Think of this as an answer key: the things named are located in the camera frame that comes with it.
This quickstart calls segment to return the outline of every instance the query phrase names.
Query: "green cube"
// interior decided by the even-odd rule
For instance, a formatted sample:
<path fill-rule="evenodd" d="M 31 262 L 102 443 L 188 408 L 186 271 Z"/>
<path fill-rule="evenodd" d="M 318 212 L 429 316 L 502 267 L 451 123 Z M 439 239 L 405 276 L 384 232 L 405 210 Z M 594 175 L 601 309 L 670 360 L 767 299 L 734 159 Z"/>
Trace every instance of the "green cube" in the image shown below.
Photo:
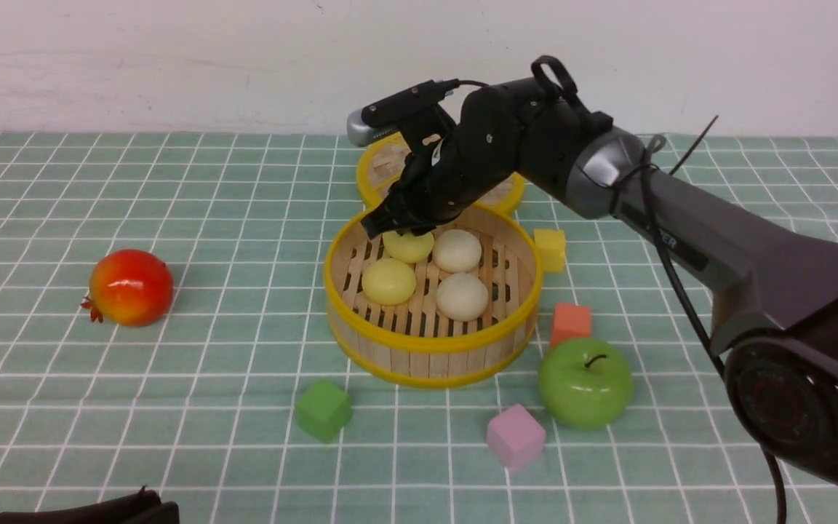
<path fill-rule="evenodd" d="M 296 424 L 328 444 L 351 420 L 351 397 L 326 379 L 319 379 L 296 401 Z"/>

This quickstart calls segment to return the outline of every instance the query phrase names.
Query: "green apple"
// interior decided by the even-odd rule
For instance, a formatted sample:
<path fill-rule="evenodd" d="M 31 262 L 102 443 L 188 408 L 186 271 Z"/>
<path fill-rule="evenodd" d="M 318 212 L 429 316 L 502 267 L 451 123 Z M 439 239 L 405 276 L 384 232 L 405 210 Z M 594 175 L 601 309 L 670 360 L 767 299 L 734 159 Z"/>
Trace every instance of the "green apple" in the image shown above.
<path fill-rule="evenodd" d="M 599 429 L 632 401 L 629 362 L 615 347 L 595 338 L 569 338 L 542 360 L 538 390 L 559 424 Z"/>

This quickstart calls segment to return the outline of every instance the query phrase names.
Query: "bamboo steamer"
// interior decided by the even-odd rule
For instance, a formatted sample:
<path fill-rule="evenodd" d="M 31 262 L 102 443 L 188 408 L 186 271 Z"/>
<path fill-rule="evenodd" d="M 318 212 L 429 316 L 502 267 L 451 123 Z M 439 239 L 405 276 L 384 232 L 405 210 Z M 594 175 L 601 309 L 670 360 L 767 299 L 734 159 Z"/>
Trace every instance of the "bamboo steamer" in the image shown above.
<path fill-rule="evenodd" d="M 377 207 L 386 198 L 390 185 L 403 172 L 409 152 L 406 140 L 399 133 L 377 140 L 365 149 L 358 161 L 355 176 L 358 192 L 368 209 Z M 492 211 L 512 215 L 522 201 L 525 183 L 519 173 L 513 173 L 496 188 L 481 196 L 478 203 Z"/>
<path fill-rule="evenodd" d="M 431 255 L 413 265 L 416 291 L 408 301 L 368 301 L 362 273 L 388 255 L 381 237 L 369 241 L 360 226 L 366 213 L 340 230 L 323 268 L 330 328 L 355 364 L 393 384 L 449 388 L 489 378 L 522 354 L 535 332 L 543 269 L 535 243 L 518 223 L 476 203 L 433 232 L 465 229 L 482 243 L 476 276 L 492 289 L 492 301 L 476 321 L 453 322 L 439 314 L 435 299 L 450 273 Z"/>

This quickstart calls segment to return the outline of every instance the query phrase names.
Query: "white wall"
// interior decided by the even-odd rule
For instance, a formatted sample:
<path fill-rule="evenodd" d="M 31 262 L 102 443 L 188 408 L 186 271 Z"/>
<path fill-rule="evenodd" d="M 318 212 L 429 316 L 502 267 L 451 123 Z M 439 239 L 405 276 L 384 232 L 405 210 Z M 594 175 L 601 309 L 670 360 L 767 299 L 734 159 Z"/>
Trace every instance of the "white wall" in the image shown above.
<path fill-rule="evenodd" d="M 633 132 L 838 134 L 832 0 L 0 0 L 0 130 L 343 132 L 542 53 Z"/>

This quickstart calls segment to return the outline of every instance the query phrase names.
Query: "yellow cube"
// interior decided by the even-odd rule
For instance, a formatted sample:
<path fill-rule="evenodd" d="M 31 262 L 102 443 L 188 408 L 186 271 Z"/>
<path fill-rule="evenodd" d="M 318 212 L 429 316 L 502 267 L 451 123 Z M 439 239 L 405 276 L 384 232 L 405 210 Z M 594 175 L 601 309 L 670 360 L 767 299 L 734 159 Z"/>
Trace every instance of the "yellow cube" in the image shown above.
<path fill-rule="evenodd" d="M 564 271 L 566 261 L 564 231 L 535 229 L 532 232 L 532 240 L 538 248 L 539 256 L 542 258 L 542 268 L 545 271 L 549 273 Z"/>

